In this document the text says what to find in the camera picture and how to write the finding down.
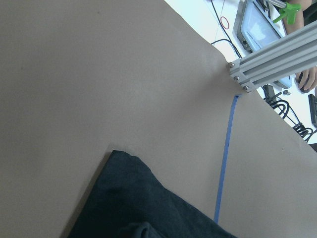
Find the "screen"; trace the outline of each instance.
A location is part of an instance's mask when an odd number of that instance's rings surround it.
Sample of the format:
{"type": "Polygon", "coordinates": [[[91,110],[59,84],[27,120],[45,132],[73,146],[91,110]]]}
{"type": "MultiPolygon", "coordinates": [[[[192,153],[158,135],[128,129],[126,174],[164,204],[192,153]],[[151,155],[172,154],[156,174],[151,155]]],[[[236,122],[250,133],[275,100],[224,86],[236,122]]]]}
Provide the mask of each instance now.
{"type": "Polygon", "coordinates": [[[253,44],[250,44],[250,47],[253,51],[280,39],[279,34],[254,3],[249,4],[249,7],[247,7],[243,25],[246,30],[244,33],[249,36],[249,40],[252,40],[253,44]]]}

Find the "person's hand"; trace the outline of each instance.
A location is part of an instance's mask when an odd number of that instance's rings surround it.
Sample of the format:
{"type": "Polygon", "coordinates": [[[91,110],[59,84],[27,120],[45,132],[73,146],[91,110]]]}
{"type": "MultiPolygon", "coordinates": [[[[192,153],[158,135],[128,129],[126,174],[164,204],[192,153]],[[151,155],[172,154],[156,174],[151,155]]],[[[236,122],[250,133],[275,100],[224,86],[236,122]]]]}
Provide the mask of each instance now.
{"type": "Polygon", "coordinates": [[[304,70],[302,72],[296,73],[296,80],[299,81],[299,75],[303,73],[301,82],[298,88],[303,88],[304,90],[312,90],[317,86],[317,67],[312,67],[310,69],[304,70]]]}

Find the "red circle mark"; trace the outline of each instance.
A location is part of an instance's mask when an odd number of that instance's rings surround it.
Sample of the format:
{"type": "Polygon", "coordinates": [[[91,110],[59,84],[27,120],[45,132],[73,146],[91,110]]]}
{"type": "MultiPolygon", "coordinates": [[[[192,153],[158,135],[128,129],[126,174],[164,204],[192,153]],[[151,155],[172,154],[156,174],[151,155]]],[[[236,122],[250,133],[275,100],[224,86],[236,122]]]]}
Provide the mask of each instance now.
{"type": "Polygon", "coordinates": [[[227,20],[227,18],[225,18],[224,16],[222,16],[222,17],[220,18],[220,22],[221,22],[222,26],[224,27],[224,29],[226,29],[226,30],[228,30],[228,29],[229,29],[230,24],[229,24],[229,21],[227,20]],[[225,20],[226,20],[228,27],[225,27],[225,26],[223,25],[223,23],[222,23],[222,19],[225,19],[225,20]]]}

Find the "black fabric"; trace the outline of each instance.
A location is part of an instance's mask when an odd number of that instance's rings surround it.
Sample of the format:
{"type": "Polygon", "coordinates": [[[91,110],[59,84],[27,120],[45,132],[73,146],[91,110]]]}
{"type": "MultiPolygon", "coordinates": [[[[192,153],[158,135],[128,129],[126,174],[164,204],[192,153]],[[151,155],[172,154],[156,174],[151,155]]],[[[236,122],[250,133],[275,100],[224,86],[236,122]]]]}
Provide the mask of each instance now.
{"type": "Polygon", "coordinates": [[[148,222],[131,223],[119,230],[117,238],[165,238],[148,222]]]}
{"type": "Polygon", "coordinates": [[[317,2],[312,4],[309,8],[303,11],[304,25],[308,25],[317,20],[317,2]]]}
{"type": "Polygon", "coordinates": [[[310,144],[310,146],[312,147],[313,150],[315,150],[317,152],[317,143],[310,144]]]}
{"type": "Polygon", "coordinates": [[[234,238],[122,151],[112,152],[69,235],[81,237],[234,238]]]}

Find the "black cable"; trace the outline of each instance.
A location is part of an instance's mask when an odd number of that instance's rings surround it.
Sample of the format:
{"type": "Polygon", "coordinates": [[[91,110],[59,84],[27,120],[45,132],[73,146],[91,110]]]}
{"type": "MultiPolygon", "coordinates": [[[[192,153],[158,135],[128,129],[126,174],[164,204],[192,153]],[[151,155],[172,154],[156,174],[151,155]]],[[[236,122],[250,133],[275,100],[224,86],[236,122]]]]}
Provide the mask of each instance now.
{"type": "Polygon", "coordinates": [[[310,140],[310,138],[317,132],[317,130],[315,130],[314,132],[310,133],[310,136],[305,140],[307,143],[310,140]]]}
{"type": "Polygon", "coordinates": [[[238,57],[241,58],[241,55],[237,54],[237,52],[236,52],[236,50],[235,50],[235,47],[236,47],[236,46],[232,43],[232,41],[229,41],[228,39],[216,40],[216,41],[212,42],[211,45],[213,45],[213,44],[215,44],[215,43],[217,43],[217,42],[219,42],[219,41],[227,41],[227,42],[229,42],[229,43],[231,44],[231,46],[232,46],[232,48],[233,48],[235,54],[236,54],[238,57]]]}
{"type": "Polygon", "coordinates": [[[292,109],[291,106],[289,106],[290,110],[292,111],[292,113],[294,114],[294,116],[296,117],[297,121],[300,122],[300,120],[298,119],[296,113],[294,112],[294,110],[292,109]]]}
{"type": "MultiPolygon", "coordinates": [[[[263,91],[266,93],[266,95],[268,95],[267,91],[262,87],[263,91]]],[[[308,142],[310,140],[310,138],[317,132],[317,130],[313,131],[313,129],[311,128],[306,128],[304,127],[304,125],[299,121],[296,113],[294,112],[294,110],[292,109],[292,107],[289,105],[289,103],[283,99],[281,99],[279,96],[279,94],[275,94],[272,97],[267,96],[265,99],[265,101],[275,110],[276,108],[280,109],[280,112],[278,113],[280,116],[282,114],[284,114],[282,116],[283,119],[288,118],[290,119],[290,117],[287,115],[289,112],[289,109],[292,111],[292,113],[294,114],[294,116],[296,117],[298,123],[296,124],[292,119],[291,122],[294,123],[293,129],[306,141],[308,142]]]]}
{"type": "Polygon", "coordinates": [[[239,58],[242,58],[242,57],[241,57],[241,54],[240,54],[239,51],[238,51],[238,49],[237,49],[236,46],[233,44],[233,42],[232,42],[230,36],[228,35],[228,33],[226,32],[226,30],[224,29],[224,27],[223,27],[223,25],[222,25],[222,23],[221,23],[221,21],[220,21],[220,18],[219,18],[219,16],[218,16],[218,13],[217,13],[217,11],[216,11],[216,8],[214,7],[214,4],[213,4],[212,1],[213,1],[213,0],[211,0],[211,4],[212,4],[213,10],[214,10],[214,12],[215,12],[215,14],[216,14],[216,16],[217,16],[217,19],[218,19],[218,22],[219,22],[219,24],[220,24],[220,27],[222,28],[222,30],[224,31],[224,33],[225,33],[226,36],[228,37],[228,39],[229,39],[229,41],[230,41],[230,43],[231,43],[231,45],[232,45],[234,51],[236,52],[237,56],[238,56],[239,58]]]}

